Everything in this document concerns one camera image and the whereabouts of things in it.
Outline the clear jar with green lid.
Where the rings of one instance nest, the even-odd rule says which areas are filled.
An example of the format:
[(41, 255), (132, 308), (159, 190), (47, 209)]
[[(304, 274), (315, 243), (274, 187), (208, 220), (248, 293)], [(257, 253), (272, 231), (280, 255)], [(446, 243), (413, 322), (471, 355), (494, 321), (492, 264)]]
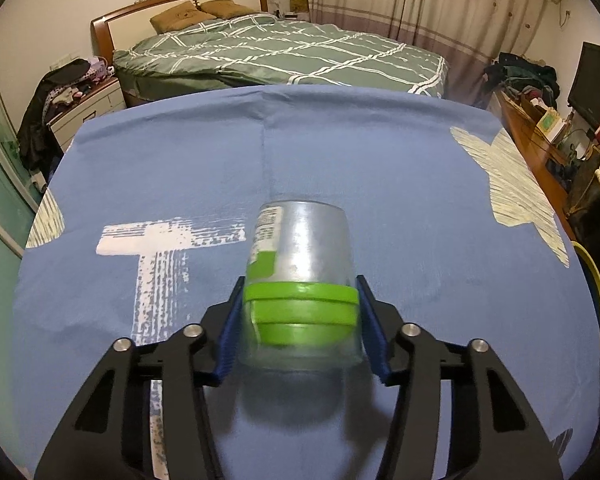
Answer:
[(355, 366), (360, 322), (344, 211), (309, 200), (263, 205), (242, 293), (242, 362), (288, 372)]

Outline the yellow rimmed trash bin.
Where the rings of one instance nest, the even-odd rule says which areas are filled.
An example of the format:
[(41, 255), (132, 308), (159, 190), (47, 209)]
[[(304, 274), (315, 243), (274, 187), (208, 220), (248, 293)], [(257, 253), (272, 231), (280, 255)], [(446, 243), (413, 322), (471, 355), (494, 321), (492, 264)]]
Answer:
[(590, 290), (596, 311), (598, 327), (600, 328), (600, 270), (597, 269), (592, 256), (583, 245), (575, 240), (573, 240), (571, 244), (580, 261), (586, 282), (588, 283), (588, 289)]

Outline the blue patterned tablecloth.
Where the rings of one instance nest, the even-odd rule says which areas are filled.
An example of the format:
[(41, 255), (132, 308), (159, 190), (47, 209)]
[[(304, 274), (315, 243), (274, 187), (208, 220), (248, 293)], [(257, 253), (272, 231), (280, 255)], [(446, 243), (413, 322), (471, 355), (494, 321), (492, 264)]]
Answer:
[(43, 200), (14, 305), (14, 398), (34, 467), (120, 337), (168, 338), (246, 270), (260, 207), (347, 215), (354, 270), (435, 337), (486, 340), (573, 474), (600, 414), (600, 330), (580, 263), (500, 122), (426, 96), (212, 91), (87, 122)]

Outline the wooden desk cabinet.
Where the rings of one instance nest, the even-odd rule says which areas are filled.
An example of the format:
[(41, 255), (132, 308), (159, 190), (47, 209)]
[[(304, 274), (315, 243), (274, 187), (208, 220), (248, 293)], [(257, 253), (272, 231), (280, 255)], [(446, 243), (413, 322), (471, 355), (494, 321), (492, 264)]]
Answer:
[(536, 128), (535, 122), (522, 107), (509, 99), (501, 90), (496, 90), (493, 96), (500, 104), (505, 129), (513, 138), (516, 147), (556, 211), (570, 240), (576, 240), (576, 234), (566, 215), (568, 194), (546, 166), (549, 160), (563, 162), (565, 157), (559, 155), (556, 148), (544, 138), (541, 131)]

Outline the white bedside nightstand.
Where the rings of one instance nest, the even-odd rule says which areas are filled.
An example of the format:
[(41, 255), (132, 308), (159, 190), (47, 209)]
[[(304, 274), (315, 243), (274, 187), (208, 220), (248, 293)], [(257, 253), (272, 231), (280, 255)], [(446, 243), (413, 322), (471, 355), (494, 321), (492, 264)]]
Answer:
[(63, 152), (70, 148), (74, 136), (84, 122), (124, 110), (126, 107), (120, 82), (110, 77), (96, 86), (87, 96), (53, 118), (48, 128)]

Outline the pile of dark clothes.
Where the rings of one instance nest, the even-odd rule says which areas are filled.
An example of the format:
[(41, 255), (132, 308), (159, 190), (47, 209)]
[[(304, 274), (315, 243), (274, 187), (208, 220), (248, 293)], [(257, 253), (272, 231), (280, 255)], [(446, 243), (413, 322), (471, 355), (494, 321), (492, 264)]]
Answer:
[(68, 91), (72, 104), (76, 92), (90, 90), (108, 76), (107, 61), (94, 56), (76, 58), (40, 80), (17, 131), (20, 160), (30, 174), (40, 172), (48, 179), (61, 159), (61, 148), (48, 126), (58, 107), (53, 100)]

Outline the black television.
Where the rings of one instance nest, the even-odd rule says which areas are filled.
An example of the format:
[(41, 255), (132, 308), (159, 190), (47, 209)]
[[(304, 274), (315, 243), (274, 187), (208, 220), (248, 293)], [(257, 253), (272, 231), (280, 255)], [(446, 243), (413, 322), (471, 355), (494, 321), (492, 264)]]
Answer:
[(600, 126), (600, 46), (582, 44), (580, 60), (568, 96), (572, 107), (594, 130)]

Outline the clothes pile on desk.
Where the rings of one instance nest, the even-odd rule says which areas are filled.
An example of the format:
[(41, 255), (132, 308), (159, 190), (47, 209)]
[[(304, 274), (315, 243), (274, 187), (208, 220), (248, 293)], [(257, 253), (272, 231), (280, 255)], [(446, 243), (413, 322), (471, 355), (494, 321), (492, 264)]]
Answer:
[(557, 106), (560, 88), (553, 66), (528, 61), (522, 56), (501, 52), (495, 61), (482, 72), (483, 81), (476, 104), (486, 104), (496, 89), (504, 90), (512, 99), (524, 93), (524, 89), (540, 92), (540, 98), (550, 106)]

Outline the wooden bed with headboard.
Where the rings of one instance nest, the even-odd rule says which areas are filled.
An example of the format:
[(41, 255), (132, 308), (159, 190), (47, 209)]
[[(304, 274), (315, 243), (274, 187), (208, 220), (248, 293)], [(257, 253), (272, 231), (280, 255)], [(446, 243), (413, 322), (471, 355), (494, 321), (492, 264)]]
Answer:
[(129, 105), (257, 84), (334, 84), (440, 98), (437, 53), (333, 24), (285, 20), (266, 0), (142, 0), (92, 21)]

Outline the green checked duvet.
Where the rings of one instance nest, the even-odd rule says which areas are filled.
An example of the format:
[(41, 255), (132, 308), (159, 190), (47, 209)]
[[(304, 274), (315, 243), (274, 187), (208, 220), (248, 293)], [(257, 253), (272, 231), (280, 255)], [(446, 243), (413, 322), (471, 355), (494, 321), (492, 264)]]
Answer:
[(333, 24), (268, 13), (206, 21), (114, 52), (123, 81), (148, 98), (156, 82), (190, 93), (250, 84), (334, 84), (443, 96), (449, 64), (437, 53)]

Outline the pink beige curtain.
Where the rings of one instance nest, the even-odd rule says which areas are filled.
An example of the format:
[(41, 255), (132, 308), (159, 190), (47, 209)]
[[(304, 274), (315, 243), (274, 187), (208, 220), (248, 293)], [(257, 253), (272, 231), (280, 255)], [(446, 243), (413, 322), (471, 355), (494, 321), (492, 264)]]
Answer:
[(310, 17), (437, 53), (448, 62), (445, 95), (474, 104), (500, 53), (522, 55), (545, 0), (308, 0)]

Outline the left brown pillow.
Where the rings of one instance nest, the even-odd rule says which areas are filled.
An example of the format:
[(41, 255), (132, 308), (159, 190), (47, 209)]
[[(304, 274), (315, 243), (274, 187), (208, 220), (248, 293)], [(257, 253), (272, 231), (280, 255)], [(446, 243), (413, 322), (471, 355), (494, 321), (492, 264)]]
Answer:
[(165, 34), (211, 20), (215, 20), (213, 14), (199, 10), (191, 1), (185, 1), (154, 15), (149, 23), (157, 34)]

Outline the brown pillow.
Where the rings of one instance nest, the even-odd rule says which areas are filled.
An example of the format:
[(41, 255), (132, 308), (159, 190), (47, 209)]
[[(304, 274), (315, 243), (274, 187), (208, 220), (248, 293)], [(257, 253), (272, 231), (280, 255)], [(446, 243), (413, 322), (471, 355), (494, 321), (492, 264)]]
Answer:
[(198, 4), (199, 10), (211, 14), (222, 20), (240, 18), (241, 16), (256, 13), (249, 6), (243, 6), (233, 0), (209, 0)]
[(199, 10), (191, 1), (185, 1), (154, 15), (149, 23), (157, 34), (165, 34), (211, 20), (215, 20), (213, 14)]

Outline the right brown pillow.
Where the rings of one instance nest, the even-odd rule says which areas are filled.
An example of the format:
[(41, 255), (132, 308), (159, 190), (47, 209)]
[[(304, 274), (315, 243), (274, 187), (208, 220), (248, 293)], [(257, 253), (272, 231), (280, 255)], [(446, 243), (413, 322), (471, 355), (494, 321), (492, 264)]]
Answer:
[(211, 14), (222, 20), (240, 18), (241, 16), (256, 13), (249, 6), (243, 6), (233, 0), (209, 0), (198, 4), (199, 10)]

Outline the tissue box on far nightstand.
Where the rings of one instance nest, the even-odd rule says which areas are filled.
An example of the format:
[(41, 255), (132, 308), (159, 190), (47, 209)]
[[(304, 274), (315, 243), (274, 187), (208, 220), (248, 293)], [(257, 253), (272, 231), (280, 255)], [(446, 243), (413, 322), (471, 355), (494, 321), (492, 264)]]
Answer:
[(291, 13), (309, 13), (309, 0), (289, 0)]

